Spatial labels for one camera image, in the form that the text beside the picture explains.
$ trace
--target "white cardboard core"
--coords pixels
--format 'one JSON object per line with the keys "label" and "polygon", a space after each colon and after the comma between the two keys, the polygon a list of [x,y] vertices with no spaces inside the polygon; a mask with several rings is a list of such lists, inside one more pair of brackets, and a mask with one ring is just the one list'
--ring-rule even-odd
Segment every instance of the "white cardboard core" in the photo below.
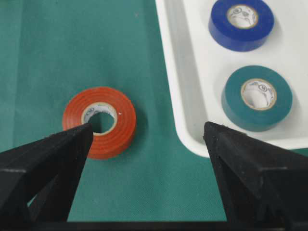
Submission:
{"label": "white cardboard core", "polygon": [[105,113],[108,113],[109,115],[111,115],[114,118],[114,124],[111,126],[111,128],[109,130],[107,130],[103,133],[94,132],[93,134],[95,136],[102,136],[102,135],[105,135],[105,134],[111,132],[115,128],[116,123],[117,123],[117,113],[116,113],[115,108],[108,103],[97,102],[97,103],[92,103],[91,105],[89,105],[83,111],[83,113],[81,115],[81,124],[88,123],[88,121],[90,120],[90,118],[92,116],[94,116],[95,114],[100,113],[100,112],[105,112]]}
{"label": "white cardboard core", "polygon": [[259,111],[270,109],[277,100],[275,88],[259,78],[246,81],[242,85],[241,96],[245,104]]}
{"label": "white cardboard core", "polygon": [[233,26],[241,29],[250,29],[258,24],[258,14],[255,9],[244,4],[229,8],[227,18]]}

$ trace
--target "blue electrical tape roll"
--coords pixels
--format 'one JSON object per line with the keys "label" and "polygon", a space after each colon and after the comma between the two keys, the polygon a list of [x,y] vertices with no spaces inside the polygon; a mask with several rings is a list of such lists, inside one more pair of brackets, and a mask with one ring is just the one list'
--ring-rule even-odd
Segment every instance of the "blue electrical tape roll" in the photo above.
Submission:
{"label": "blue electrical tape roll", "polygon": [[221,46],[251,51],[264,44],[273,26],[274,15],[262,0],[218,0],[208,27]]}
{"label": "blue electrical tape roll", "polygon": [[288,115],[292,100],[289,85],[278,73],[262,66],[246,66],[229,77],[221,101],[234,124],[265,131]]}

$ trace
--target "green table surface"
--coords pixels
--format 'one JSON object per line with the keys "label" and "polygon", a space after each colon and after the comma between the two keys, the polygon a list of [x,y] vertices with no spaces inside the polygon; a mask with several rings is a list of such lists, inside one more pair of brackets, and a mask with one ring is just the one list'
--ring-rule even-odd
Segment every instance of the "green table surface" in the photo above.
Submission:
{"label": "green table surface", "polygon": [[154,0],[0,0],[0,67],[0,152],[61,131],[84,89],[135,106],[132,145],[86,161],[70,221],[225,220],[210,160],[175,131]]}

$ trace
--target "red electrical tape roll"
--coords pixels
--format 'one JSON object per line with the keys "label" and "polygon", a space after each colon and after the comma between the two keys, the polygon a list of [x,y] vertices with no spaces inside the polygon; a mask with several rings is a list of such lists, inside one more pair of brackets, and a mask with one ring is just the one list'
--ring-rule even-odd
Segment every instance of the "red electrical tape roll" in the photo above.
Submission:
{"label": "red electrical tape roll", "polygon": [[107,159],[129,147],[136,128],[136,113],[131,101],[118,90],[108,87],[87,89],[76,95],[66,107],[64,130],[87,123],[98,112],[109,113],[114,125],[104,133],[93,133],[88,157]]}

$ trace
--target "tape roll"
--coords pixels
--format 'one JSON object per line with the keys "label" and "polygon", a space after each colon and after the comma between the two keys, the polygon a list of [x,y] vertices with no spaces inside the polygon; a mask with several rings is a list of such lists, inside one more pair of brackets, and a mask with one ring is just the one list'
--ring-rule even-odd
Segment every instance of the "tape roll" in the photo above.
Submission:
{"label": "tape roll", "polygon": [[251,51],[264,44],[273,26],[274,15],[262,0],[218,0],[208,27],[221,46]]}
{"label": "tape roll", "polygon": [[136,128],[135,109],[123,93],[108,87],[81,92],[67,105],[62,126],[67,130],[87,123],[99,112],[109,113],[114,118],[114,124],[104,133],[93,133],[93,143],[88,157],[107,159],[128,148]]}
{"label": "tape roll", "polygon": [[222,93],[222,107],[236,125],[250,131],[265,131],[283,120],[292,107],[292,92],[275,71],[246,66],[235,71]]}

